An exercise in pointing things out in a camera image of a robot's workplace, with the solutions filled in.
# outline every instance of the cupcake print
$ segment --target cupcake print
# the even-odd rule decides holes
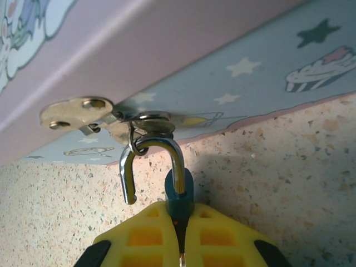
[[[326,86],[356,68],[353,49],[341,46],[330,54],[287,75],[287,92],[305,92]]]

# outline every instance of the white star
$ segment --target white star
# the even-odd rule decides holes
[[[253,73],[253,69],[259,65],[261,65],[261,62],[251,62],[247,57],[244,57],[236,65],[227,66],[225,67],[225,69],[227,69],[228,71],[232,71],[231,76],[236,77],[243,73]]]
[[[232,96],[229,93],[224,94],[222,97],[215,98],[214,101],[218,102],[219,105],[225,104],[225,103],[232,103],[235,102],[237,98],[239,98],[240,95]]]
[[[141,104],[146,101],[152,102],[155,95],[156,93],[138,93],[132,96],[131,99],[134,100],[136,104]]]
[[[78,142],[85,142],[87,144],[91,144],[93,142],[98,142],[98,138],[83,138],[82,140],[79,140]]]

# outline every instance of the padlock shackle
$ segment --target padlock shackle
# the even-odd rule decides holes
[[[184,158],[179,145],[170,138],[164,137],[142,137],[137,140],[136,148],[142,150],[151,146],[162,147],[167,150],[172,159],[173,185],[177,196],[185,195],[185,169]],[[122,183],[123,197],[125,203],[132,205],[136,202],[135,181],[132,163],[135,154],[126,146],[120,157],[120,178]]]

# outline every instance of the screw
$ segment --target screw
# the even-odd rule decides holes
[[[101,110],[105,108],[105,106],[105,102],[99,99],[89,99],[82,103],[82,107],[86,108],[87,110]]]
[[[52,130],[65,130],[71,127],[71,124],[65,121],[52,121],[50,128]]]

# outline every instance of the speckled countertop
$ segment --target speckled countertop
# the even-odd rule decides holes
[[[182,147],[195,197],[276,240],[294,266],[356,266],[356,95]],[[0,266],[72,266],[95,236],[163,199],[165,152],[118,166],[0,167]]]

